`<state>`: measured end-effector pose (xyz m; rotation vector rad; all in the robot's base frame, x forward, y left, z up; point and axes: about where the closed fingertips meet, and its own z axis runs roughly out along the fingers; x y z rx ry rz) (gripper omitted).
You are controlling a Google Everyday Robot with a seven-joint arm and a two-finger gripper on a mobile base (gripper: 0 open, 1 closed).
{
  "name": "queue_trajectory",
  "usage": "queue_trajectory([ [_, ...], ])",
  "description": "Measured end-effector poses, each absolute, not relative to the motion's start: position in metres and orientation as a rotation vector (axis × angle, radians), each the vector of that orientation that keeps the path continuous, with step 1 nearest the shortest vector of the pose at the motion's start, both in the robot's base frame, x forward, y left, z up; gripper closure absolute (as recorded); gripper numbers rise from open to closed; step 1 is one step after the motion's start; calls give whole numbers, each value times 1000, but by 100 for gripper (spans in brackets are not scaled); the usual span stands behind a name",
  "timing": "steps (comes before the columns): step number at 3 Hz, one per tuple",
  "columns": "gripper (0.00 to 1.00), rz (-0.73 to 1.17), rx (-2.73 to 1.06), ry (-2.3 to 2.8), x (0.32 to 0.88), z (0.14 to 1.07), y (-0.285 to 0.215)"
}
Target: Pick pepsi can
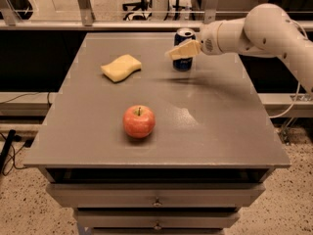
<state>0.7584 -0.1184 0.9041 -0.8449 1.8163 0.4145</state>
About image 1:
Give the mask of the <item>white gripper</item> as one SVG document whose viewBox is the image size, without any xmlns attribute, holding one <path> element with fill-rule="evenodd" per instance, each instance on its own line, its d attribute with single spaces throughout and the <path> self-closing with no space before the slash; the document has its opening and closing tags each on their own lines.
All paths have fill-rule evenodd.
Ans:
<svg viewBox="0 0 313 235">
<path fill-rule="evenodd" d="M 222 21 L 203 24 L 200 27 L 199 41 L 187 39 L 165 53 L 173 61 L 194 58 L 201 51 L 206 55 L 220 55 L 222 51 L 218 45 L 218 31 Z"/>
</svg>

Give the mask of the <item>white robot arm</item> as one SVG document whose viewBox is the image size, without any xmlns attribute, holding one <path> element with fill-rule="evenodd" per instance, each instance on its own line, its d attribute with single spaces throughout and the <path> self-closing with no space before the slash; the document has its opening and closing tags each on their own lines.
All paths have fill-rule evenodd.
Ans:
<svg viewBox="0 0 313 235">
<path fill-rule="evenodd" d="M 166 56 L 179 60 L 200 53 L 276 57 L 307 93 L 313 92 L 313 42 L 301 34 L 296 22 L 277 5 L 261 4 L 244 18 L 204 24 L 198 39 L 183 41 Z"/>
</svg>

